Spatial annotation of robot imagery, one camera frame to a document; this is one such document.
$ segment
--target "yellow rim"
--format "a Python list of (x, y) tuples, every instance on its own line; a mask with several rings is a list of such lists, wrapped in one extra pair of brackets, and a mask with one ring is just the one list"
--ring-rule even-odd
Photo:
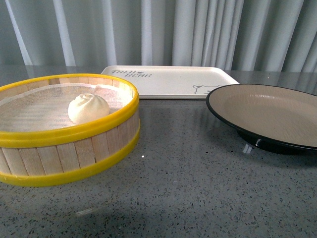
[(99, 77), (112, 79), (119, 82), (123, 82), (129, 85), (134, 91), (134, 96), (128, 105), (124, 108), (112, 113), (104, 118), (88, 122), (81, 125), (71, 126), (67, 128), (46, 130), (46, 131), (32, 131), (32, 132), (8, 132), (0, 131), (0, 147), (6, 148), (30, 148), (30, 147), (43, 147), (51, 145), (59, 145), (69, 143), (76, 140), (85, 139), (102, 132), (108, 131), (119, 124), (129, 119), (137, 110), (139, 105), (139, 94), (136, 87), (121, 78), (100, 75), (100, 74), (61, 74), (52, 75), (46, 77), (39, 77), (34, 79), (28, 79), (16, 83), (12, 83), (3, 87), (0, 87), (0, 91), (7, 90), (9, 88), (17, 87), (23, 84), (28, 84), (37, 81), (51, 80), (56, 78), (66, 77)]
[(124, 148), (96, 164), (78, 170), (44, 176), (16, 176), (0, 173), (0, 181), (17, 186), (43, 187), (85, 179), (110, 168), (126, 157), (137, 144), (139, 135), (140, 125), (134, 138)]

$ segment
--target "white tray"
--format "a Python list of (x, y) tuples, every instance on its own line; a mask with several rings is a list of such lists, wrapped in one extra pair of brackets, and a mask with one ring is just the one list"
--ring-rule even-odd
[(184, 66), (108, 66), (102, 74), (133, 83), (140, 99), (206, 99), (217, 87), (238, 84), (219, 68)]

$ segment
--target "steamed bun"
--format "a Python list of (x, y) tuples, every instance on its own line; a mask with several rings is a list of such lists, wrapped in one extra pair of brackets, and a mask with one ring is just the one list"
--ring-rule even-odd
[(83, 93), (70, 102), (68, 116), (75, 124), (87, 123), (109, 114), (110, 107), (105, 99), (91, 94)]

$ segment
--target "speckled countertop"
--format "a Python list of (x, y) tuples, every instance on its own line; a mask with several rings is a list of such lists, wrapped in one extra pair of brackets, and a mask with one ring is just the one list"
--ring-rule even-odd
[[(1, 85), (101, 67), (0, 66)], [(317, 74), (228, 72), (240, 83), (316, 94)], [(317, 154), (254, 148), (205, 101), (140, 101), (135, 149), (53, 187), (0, 183), (0, 237), (317, 237)]]

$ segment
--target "white curtain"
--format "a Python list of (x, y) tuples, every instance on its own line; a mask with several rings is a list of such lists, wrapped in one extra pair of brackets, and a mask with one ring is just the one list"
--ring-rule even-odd
[(317, 0), (0, 0), (0, 64), (317, 72)]

